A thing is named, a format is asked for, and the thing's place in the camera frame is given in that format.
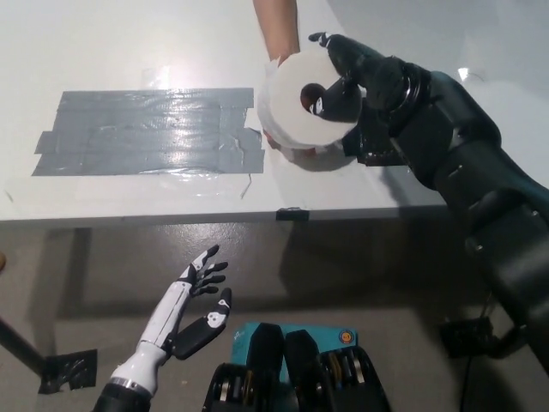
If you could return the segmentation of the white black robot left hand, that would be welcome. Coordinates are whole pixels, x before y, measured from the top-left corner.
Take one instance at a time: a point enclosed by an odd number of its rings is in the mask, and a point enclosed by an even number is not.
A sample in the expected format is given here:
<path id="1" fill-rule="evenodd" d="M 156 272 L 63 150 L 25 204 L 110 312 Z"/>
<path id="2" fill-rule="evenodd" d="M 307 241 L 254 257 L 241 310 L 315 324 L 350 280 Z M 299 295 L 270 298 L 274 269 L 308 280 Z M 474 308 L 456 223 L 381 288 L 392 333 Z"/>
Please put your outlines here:
<path id="1" fill-rule="evenodd" d="M 225 328 L 232 306 L 232 291 L 221 292 L 215 307 L 205 316 L 179 329 L 192 299 L 215 294 L 225 280 L 220 271 L 227 262 L 207 265 L 220 247 L 203 251 L 166 290 L 136 345 L 135 353 L 112 373 L 110 382 L 153 397 L 158 389 L 158 371 L 171 357 L 185 360 L 212 342 Z"/>

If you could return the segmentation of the bare person hand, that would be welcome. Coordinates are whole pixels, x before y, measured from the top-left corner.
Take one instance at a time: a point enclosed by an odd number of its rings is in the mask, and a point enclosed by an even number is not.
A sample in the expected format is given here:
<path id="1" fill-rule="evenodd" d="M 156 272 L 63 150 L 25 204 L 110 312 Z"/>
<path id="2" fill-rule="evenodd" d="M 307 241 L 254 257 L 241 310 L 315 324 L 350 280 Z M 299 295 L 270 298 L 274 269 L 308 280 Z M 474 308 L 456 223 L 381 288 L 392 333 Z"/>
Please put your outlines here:
<path id="1" fill-rule="evenodd" d="M 309 149 L 287 148 L 280 145 L 266 130 L 263 130 L 262 133 L 266 137 L 268 145 L 272 149 L 280 151 L 289 160 L 313 158 L 317 155 L 317 151 L 314 148 L 309 148 Z"/>

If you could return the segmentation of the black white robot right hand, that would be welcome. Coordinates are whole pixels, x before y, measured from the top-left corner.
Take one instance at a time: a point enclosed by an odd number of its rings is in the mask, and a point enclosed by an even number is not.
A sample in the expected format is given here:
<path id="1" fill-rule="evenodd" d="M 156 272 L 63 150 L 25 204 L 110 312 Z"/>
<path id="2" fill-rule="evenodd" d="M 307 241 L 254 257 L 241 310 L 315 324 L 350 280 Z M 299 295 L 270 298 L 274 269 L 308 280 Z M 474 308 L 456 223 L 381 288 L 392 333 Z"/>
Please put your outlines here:
<path id="1" fill-rule="evenodd" d="M 386 124 L 397 124 L 419 106 L 431 75 L 417 64 L 380 52 L 342 34 L 317 32 L 308 40 L 329 56 L 339 79 L 324 88 L 309 83 L 301 102 L 307 112 L 324 120 L 343 123 L 359 118 L 363 107 L 378 113 Z"/>

